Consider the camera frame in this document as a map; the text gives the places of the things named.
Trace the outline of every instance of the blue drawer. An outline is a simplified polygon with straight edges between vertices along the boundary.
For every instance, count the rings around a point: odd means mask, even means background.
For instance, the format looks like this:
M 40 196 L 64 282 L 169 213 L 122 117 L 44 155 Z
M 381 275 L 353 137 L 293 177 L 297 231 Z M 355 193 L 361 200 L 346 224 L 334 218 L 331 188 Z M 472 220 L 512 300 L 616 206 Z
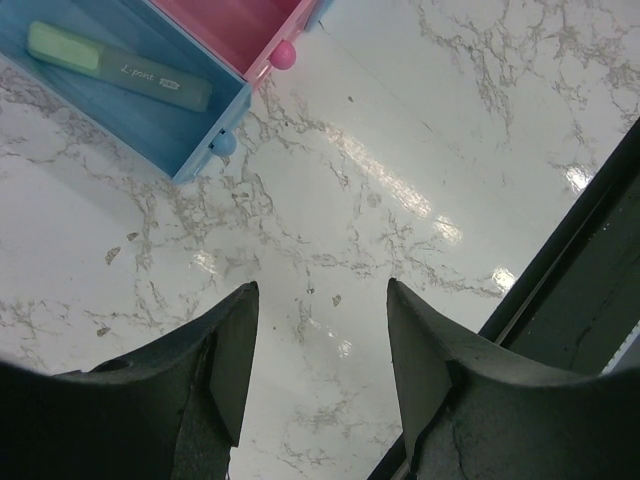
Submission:
M 36 60 L 29 26 L 41 21 L 205 79 L 204 112 L 134 93 Z M 0 0 L 0 54 L 138 151 L 175 183 L 192 180 L 235 145 L 231 130 L 249 109 L 251 86 L 146 0 Z

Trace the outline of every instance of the green highlighter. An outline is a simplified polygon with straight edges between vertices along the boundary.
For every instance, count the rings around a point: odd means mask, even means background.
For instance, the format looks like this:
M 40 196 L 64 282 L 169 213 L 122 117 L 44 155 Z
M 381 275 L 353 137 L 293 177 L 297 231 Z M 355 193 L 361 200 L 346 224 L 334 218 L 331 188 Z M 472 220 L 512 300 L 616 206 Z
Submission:
M 47 23 L 29 26 L 27 45 L 29 54 L 43 62 L 194 112 L 209 106 L 213 86 L 203 78 Z

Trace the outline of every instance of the pink knob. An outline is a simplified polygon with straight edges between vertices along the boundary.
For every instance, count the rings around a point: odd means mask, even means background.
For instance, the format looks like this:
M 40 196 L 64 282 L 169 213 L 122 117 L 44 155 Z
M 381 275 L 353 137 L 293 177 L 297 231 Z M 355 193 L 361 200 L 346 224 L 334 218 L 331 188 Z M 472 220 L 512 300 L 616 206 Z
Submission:
M 273 51 L 269 60 L 278 70 L 289 70 L 296 63 L 296 48 L 291 42 L 283 40 Z

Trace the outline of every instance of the blue knob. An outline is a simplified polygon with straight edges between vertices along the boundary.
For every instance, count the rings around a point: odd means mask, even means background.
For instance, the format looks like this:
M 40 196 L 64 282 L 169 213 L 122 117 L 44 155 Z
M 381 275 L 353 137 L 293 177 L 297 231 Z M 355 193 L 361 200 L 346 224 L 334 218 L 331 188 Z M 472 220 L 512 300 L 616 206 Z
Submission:
M 221 131 L 216 138 L 213 139 L 213 143 L 211 144 L 211 151 L 214 155 L 219 157 L 228 157 L 232 155 L 233 152 L 236 151 L 236 147 L 238 146 L 238 141 L 236 140 L 235 135 L 231 132 Z

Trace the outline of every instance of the marble surface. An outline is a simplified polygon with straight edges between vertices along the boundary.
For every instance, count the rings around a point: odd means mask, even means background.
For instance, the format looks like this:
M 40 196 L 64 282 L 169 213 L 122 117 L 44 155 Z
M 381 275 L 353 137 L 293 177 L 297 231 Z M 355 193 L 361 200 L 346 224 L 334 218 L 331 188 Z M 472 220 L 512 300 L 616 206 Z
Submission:
M 478 330 L 638 118 L 608 3 L 335 2 L 181 187 L 0 63 L 0 350 L 89 369 L 257 280 L 231 478 L 366 478 L 400 431 L 388 278 Z

